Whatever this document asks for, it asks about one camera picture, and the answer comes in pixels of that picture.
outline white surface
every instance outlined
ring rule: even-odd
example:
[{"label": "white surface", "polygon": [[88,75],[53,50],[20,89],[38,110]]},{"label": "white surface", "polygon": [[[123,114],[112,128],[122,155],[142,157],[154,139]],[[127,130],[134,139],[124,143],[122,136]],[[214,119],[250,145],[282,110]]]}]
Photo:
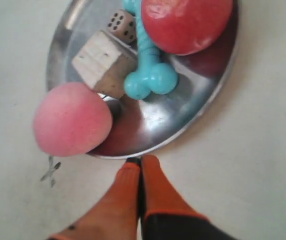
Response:
[{"label": "white surface", "polygon": [[[210,111],[156,154],[186,200],[243,240],[286,239],[286,1],[244,0],[232,76]],[[68,0],[0,1],[0,240],[41,240],[82,215],[122,161],[47,156],[33,112],[49,44]]]}]

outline metal tray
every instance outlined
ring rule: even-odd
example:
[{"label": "metal tray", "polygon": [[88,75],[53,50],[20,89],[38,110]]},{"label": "metal tray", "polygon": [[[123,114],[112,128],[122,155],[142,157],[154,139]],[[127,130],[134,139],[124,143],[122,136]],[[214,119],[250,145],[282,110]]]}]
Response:
[{"label": "metal tray", "polygon": [[[105,29],[121,1],[72,0],[56,29],[47,63],[47,89],[66,82],[82,82],[71,61],[97,30]],[[114,110],[108,138],[89,154],[107,159],[141,156],[182,134],[210,106],[231,71],[238,43],[240,1],[222,36],[210,48],[188,56],[164,56],[180,74],[176,89],[145,100],[105,98]],[[128,47],[134,54],[134,47]]]}]

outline die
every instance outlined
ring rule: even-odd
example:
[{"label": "die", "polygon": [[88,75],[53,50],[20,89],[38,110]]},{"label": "die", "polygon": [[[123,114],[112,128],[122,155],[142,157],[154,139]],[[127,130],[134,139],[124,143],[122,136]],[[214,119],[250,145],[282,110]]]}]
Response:
[{"label": "die", "polygon": [[100,30],[81,48],[72,65],[90,89],[120,99],[125,77],[137,62],[131,52]]},{"label": "die", "polygon": [[117,10],[107,25],[108,31],[126,44],[136,40],[135,18],[125,10]]}]

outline blue dog bone toy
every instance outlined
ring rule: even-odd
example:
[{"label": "blue dog bone toy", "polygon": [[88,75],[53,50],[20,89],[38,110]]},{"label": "blue dog bone toy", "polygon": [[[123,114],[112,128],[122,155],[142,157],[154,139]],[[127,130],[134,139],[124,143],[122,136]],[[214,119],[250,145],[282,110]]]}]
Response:
[{"label": "blue dog bone toy", "polygon": [[124,82],[126,94],[141,100],[151,91],[157,94],[168,94],[177,85],[178,74],[174,68],[161,63],[160,50],[148,36],[142,22],[141,0],[123,0],[126,11],[136,15],[136,32],[138,46],[138,68],[130,73]]}]

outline pink ball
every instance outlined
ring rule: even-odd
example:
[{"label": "pink ball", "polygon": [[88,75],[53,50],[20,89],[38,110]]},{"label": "pink ball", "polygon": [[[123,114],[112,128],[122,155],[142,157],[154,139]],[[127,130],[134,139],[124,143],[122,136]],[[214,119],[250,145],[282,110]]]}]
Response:
[{"label": "pink ball", "polygon": [[111,127],[107,104],[80,82],[51,90],[37,109],[33,123],[39,147],[57,157],[91,151],[106,139]]}]

